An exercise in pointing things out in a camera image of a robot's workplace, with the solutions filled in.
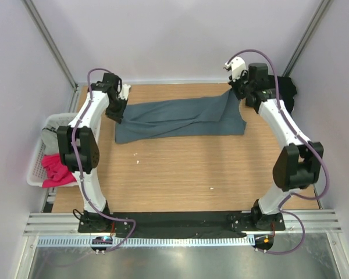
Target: shiny metal surface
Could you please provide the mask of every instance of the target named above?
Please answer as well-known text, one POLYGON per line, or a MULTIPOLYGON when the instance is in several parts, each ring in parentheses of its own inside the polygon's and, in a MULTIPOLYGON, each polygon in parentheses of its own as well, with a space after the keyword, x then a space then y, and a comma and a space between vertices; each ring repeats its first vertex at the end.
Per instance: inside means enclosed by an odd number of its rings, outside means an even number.
MULTIPOLYGON (((285 251, 295 246, 299 234, 276 235, 273 249, 285 251)), ((127 248, 91 254, 90 248, 37 248, 31 279, 178 279, 178 278, 340 278, 326 234, 308 234, 304 245, 286 256, 264 255, 252 247, 127 248)))

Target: gray cloth in basket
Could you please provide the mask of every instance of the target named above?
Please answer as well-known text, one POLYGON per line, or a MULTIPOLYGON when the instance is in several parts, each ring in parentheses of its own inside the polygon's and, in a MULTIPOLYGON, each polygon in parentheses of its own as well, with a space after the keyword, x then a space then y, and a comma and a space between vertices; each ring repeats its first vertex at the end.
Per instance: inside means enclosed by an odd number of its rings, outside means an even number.
POLYGON ((128 105, 115 141, 183 135, 243 135, 246 122, 239 101, 227 91, 221 96, 128 105))

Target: wooden table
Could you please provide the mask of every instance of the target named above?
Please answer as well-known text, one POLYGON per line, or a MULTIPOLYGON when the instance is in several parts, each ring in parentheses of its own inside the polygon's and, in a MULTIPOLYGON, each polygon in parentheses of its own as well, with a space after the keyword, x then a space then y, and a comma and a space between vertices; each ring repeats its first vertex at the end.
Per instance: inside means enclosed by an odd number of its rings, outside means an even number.
MULTIPOLYGON (((134 85, 129 103, 216 96, 227 84, 134 85)), ((79 108, 86 99, 86 88, 79 108)), ((280 153, 265 121, 240 105, 244 135, 114 141, 115 122, 102 116, 98 178, 113 212, 248 210, 272 185, 280 153)), ((309 187, 304 195, 313 196, 309 187)), ((53 212, 83 209, 78 187, 58 188, 53 212)), ((314 201, 292 197, 285 209, 317 209, 314 201)))

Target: aluminum frame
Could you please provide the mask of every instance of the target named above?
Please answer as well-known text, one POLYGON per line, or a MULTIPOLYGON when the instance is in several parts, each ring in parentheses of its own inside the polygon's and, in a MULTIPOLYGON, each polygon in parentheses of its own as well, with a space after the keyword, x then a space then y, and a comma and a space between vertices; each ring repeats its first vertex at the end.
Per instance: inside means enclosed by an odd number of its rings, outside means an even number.
MULTIPOLYGON (((334 210, 289 210, 295 213, 304 223, 305 232, 326 233, 337 267, 342 278, 349 279, 349 248, 346 245, 339 221, 334 210)), ((286 225, 285 231, 277 231, 277 234, 300 234, 301 226, 298 221, 289 214, 283 215, 286 225)), ((38 240, 43 237, 60 236, 68 239, 80 239, 99 234, 81 234, 77 232, 79 221, 69 213, 32 213, 24 230, 23 238, 26 240, 24 253, 19 263, 17 279, 25 279, 29 275, 34 252, 38 240)), ((248 235, 256 234, 255 231, 246 231, 248 235)))

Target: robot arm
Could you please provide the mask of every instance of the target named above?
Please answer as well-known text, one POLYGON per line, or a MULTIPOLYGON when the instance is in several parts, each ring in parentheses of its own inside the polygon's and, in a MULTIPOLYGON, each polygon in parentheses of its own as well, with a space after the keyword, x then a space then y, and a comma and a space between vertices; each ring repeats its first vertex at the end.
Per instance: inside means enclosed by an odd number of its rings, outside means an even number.
POLYGON ((279 100, 277 105, 274 88, 269 88, 268 67, 264 63, 252 63, 247 68, 240 57, 235 57, 225 64, 225 69, 232 71, 229 85, 236 97, 246 98, 248 106, 252 106, 272 129, 282 151, 273 168, 273 185, 261 199, 254 203, 252 218, 258 229, 268 230, 277 214, 281 203, 292 192, 300 192, 319 177, 320 163, 311 151, 300 141, 300 138, 309 142, 320 156, 323 156, 323 146, 320 142, 311 140, 302 133, 286 110, 284 102, 279 100), (284 121, 282 113, 289 124, 284 121))
MULTIPOLYGON (((71 134, 78 120, 82 119, 77 129, 76 138, 83 166, 84 189, 93 205, 99 211, 109 214, 108 204, 101 192, 98 181, 99 149, 91 128, 97 125, 104 111, 109 118, 121 123, 131 86, 122 84, 122 80, 117 75, 105 73, 102 81, 91 84, 91 87, 93 100, 85 115, 82 116, 90 101, 89 92, 77 116, 68 126, 60 126, 57 130, 59 154, 62 164, 72 172, 79 187, 81 187, 80 172, 71 146, 71 134)), ((84 196, 83 200, 84 215, 88 214, 90 217, 95 213, 95 210, 89 205, 84 196)))

